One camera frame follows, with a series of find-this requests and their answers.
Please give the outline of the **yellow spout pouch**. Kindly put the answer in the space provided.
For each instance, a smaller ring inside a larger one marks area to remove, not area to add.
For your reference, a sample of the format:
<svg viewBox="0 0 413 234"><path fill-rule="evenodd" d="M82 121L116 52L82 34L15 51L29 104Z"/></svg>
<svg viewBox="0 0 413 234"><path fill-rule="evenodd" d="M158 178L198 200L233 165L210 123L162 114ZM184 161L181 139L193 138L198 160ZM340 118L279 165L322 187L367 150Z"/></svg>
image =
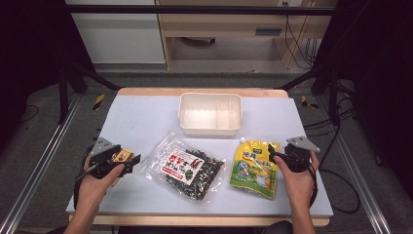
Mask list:
<svg viewBox="0 0 413 234"><path fill-rule="evenodd" d="M233 158L229 183L234 187L273 199L276 195L278 166L270 160L269 146L277 152L280 151L278 142L242 137Z"/></svg>

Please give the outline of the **white table mat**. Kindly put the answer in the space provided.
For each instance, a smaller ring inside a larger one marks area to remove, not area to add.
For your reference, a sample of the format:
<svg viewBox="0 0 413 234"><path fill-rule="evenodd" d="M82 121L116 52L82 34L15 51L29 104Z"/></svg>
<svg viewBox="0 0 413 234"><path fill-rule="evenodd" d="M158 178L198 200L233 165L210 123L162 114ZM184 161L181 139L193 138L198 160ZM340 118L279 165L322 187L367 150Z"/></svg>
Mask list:
<svg viewBox="0 0 413 234"><path fill-rule="evenodd" d="M243 120L235 136L191 137L185 135L178 121L180 97L115 97L100 136L139 154L146 159L151 150L170 132L226 161L216 190L204 202L180 196L167 186L156 183L141 171L138 164L110 188L99 211L107 215L289 215L290 206L284 179L278 175L276 195L267 199L229 184L233 157L242 137L275 141L286 145L291 137L304 134L296 104L287 97L244 97Z"/></svg>

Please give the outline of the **person's left hand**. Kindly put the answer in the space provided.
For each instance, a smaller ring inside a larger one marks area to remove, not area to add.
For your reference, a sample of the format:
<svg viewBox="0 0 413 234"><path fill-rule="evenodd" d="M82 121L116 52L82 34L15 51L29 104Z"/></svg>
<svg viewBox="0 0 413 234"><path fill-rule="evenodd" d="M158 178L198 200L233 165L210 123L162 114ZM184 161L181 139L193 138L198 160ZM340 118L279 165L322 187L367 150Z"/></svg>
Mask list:
<svg viewBox="0 0 413 234"><path fill-rule="evenodd" d="M124 167L124 165L116 166L104 178L85 175L81 181L76 211L96 211L107 189L121 174Z"/></svg>

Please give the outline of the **wooden table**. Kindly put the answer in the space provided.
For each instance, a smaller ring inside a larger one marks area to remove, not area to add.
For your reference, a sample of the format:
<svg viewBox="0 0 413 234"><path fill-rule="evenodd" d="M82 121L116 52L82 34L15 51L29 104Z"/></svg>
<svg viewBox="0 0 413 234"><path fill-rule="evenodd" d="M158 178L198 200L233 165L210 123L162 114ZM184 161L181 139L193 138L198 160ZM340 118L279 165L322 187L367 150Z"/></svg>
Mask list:
<svg viewBox="0 0 413 234"><path fill-rule="evenodd" d="M123 88L118 95L124 96L176 96L182 95L182 90L173 88ZM241 98L290 98L284 90L273 89L239 89ZM319 195L313 206L310 206L312 222L323 227L328 224L332 209L327 200L325 189L319 189ZM279 220L291 220L289 215L171 215L171 214L102 214L98 211L94 218L96 225L116 226L192 226L192 227L242 227L265 226Z"/></svg>

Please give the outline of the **aluminium floor rail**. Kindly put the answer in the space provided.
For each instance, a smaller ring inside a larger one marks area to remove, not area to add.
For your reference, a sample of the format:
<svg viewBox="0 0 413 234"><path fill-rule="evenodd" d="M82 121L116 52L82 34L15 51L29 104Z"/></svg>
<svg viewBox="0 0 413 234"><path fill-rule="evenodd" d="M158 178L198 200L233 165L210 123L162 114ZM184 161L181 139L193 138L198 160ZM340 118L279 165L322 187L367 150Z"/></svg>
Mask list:
<svg viewBox="0 0 413 234"><path fill-rule="evenodd" d="M339 131L334 129L332 124L329 124L328 127L334 132L332 145L338 150L338 155L343 161L343 165L350 176L350 180L358 193L360 202L375 233L392 234L392 230L368 186L367 181L357 166L349 146Z"/></svg>
<svg viewBox="0 0 413 234"><path fill-rule="evenodd" d="M56 130L43 151L38 163L26 181L17 200L0 224L0 234L13 234L17 229L28 205L30 204L47 168L53 160L56 151L78 109L82 95L75 94L69 105L66 117L57 125Z"/></svg>

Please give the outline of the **clear packet of dark seaweed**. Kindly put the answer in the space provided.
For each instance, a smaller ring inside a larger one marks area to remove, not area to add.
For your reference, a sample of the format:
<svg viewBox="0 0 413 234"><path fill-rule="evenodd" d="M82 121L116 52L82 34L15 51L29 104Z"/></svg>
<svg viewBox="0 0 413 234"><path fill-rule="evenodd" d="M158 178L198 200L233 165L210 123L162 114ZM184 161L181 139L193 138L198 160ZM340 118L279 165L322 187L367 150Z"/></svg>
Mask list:
<svg viewBox="0 0 413 234"><path fill-rule="evenodd" d="M142 169L144 175L190 201L207 203L220 185L226 160L169 132L152 150Z"/></svg>

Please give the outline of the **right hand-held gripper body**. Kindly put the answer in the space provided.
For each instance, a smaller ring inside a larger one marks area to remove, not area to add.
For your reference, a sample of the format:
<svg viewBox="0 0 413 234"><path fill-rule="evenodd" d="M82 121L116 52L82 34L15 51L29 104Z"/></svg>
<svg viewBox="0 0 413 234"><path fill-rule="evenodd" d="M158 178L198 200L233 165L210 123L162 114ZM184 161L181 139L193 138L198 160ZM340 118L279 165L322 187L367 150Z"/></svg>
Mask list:
<svg viewBox="0 0 413 234"><path fill-rule="evenodd" d="M306 171L310 165L311 152L320 153L320 148L305 136L288 138L286 141L284 152L287 166L294 173Z"/></svg>

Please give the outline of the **black curtain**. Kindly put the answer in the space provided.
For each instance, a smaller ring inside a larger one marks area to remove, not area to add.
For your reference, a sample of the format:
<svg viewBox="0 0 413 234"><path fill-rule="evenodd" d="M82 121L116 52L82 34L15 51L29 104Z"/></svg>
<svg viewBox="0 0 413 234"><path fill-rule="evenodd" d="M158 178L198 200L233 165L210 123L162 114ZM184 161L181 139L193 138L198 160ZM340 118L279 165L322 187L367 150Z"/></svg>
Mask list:
<svg viewBox="0 0 413 234"><path fill-rule="evenodd" d="M413 0L338 0L317 62L337 47L334 69L356 87L354 105L376 153L413 200Z"/></svg>
<svg viewBox="0 0 413 234"><path fill-rule="evenodd" d="M65 0L0 0L0 150L9 143L28 97L56 84L64 70L78 93L87 89L73 63L94 67Z"/></svg>

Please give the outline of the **wooden desk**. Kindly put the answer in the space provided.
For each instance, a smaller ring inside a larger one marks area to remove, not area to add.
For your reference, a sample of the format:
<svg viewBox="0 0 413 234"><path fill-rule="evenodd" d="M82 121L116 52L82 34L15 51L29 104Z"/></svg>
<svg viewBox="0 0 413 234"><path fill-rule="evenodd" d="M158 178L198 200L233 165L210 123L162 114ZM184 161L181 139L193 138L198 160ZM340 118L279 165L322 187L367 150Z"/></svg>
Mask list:
<svg viewBox="0 0 413 234"><path fill-rule="evenodd" d="M155 0L158 6L242 6L334 8L338 0ZM164 51L171 59L175 38L264 37L274 40L288 69L304 51L306 39L321 40L329 16L159 14Z"/></svg>

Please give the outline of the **small yellow orange packet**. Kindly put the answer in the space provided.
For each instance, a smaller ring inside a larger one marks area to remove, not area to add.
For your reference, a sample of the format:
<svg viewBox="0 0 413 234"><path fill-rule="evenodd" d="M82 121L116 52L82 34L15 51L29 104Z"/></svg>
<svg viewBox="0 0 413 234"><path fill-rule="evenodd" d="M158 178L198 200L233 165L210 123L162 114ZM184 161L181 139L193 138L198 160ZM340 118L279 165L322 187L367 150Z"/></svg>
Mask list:
<svg viewBox="0 0 413 234"><path fill-rule="evenodd" d="M114 157L113 157L113 161L115 163L124 163L124 162L128 162L129 160L131 160L134 157L134 154L126 149L122 149L119 153L117 153Z"/></svg>

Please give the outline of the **black horizontal bar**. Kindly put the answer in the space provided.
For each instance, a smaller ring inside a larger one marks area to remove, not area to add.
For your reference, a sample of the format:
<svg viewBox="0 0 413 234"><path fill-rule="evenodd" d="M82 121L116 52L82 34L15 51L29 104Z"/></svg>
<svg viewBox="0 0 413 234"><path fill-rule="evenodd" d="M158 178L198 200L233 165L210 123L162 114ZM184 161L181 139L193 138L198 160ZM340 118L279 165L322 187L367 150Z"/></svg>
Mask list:
<svg viewBox="0 0 413 234"><path fill-rule="evenodd" d="M201 14L333 16L334 8L241 7L241 6L150 6L150 5L67 5L70 13L90 14Z"/></svg>

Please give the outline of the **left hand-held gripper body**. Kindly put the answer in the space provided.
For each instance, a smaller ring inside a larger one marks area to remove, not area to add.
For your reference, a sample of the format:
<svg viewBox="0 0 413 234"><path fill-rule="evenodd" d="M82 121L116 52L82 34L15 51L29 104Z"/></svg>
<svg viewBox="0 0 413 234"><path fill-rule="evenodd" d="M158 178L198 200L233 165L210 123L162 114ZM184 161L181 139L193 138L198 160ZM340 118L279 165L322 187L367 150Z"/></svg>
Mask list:
<svg viewBox="0 0 413 234"><path fill-rule="evenodd" d="M91 175L101 179L107 176L115 167L122 163L115 163L113 157L123 148L120 144L114 144L107 139L100 137L92 151L90 166L92 167Z"/></svg>

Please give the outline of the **black metal stand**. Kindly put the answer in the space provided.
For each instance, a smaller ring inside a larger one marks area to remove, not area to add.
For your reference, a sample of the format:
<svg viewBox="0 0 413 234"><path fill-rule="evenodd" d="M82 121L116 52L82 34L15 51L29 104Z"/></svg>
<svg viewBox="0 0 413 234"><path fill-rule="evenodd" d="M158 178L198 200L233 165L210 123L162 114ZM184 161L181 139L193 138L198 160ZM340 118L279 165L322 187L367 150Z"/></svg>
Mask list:
<svg viewBox="0 0 413 234"><path fill-rule="evenodd" d="M119 91L122 89L105 78L98 75L94 70L87 69L78 63L71 63L70 65L63 66L58 72L58 92L59 92L59 106L60 116L59 123L63 123L69 115L69 103L67 84L73 88L76 94L83 94L87 89L87 85L84 81L84 77L89 77L95 80L97 83L112 90Z"/></svg>
<svg viewBox="0 0 413 234"><path fill-rule="evenodd" d="M338 72L333 65L327 65L326 63L317 65L298 78L280 86L279 90L289 91L310 78L316 79L311 88L314 95L320 95L326 88L329 88L328 117L333 125L338 126L340 124L337 102L339 80Z"/></svg>

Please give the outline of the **person's right hand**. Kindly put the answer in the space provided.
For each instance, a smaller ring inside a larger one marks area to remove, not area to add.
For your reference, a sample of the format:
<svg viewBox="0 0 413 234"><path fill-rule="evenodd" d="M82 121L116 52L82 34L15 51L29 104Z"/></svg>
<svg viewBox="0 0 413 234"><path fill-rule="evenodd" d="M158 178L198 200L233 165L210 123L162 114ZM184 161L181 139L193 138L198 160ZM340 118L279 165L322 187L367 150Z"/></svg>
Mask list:
<svg viewBox="0 0 413 234"><path fill-rule="evenodd" d="M310 208L316 182L315 176L319 168L319 159L316 153L314 151L311 152L311 166L306 172L294 173L284 162L280 162L277 165L283 175L290 207L297 204L306 204Z"/></svg>

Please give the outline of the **person's dark clothed leg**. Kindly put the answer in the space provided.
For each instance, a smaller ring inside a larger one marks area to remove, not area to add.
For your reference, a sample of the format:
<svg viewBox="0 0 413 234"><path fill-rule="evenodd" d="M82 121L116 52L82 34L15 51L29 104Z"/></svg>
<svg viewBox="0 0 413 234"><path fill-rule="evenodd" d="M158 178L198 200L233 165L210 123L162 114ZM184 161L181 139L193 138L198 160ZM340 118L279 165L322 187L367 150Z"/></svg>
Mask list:
<svg viewBox="0 0 413 234"><path fill-rule="evenodd" d="M259 234L292 234L292 224L289 221L283 220L275 222L263 228Z"/></svg>

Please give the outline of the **white plastic box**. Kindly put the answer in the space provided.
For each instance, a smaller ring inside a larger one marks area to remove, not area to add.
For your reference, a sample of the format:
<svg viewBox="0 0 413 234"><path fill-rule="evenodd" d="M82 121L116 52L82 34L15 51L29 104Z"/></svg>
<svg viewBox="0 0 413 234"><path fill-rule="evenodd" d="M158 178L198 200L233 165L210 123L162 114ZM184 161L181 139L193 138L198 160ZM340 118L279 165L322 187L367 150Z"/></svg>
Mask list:
<svg viewBox="0 0 413 234"><path fill-rule="evenodd" d="M186 135L232 137L242 125L242 98L236 94L185 93L180 97L178 119Z"/></svg>

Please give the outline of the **white cabinet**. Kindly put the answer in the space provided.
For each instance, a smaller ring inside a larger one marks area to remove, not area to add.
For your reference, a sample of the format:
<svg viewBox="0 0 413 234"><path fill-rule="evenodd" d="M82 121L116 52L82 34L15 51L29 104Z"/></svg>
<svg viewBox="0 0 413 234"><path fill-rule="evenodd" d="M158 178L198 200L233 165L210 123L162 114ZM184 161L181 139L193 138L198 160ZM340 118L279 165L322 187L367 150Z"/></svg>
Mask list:
<svg viewBox="0 0 413 234"><path fill-rule="evenodd" d="M94 64L164 63L156 14L73 14Z"/></svg>

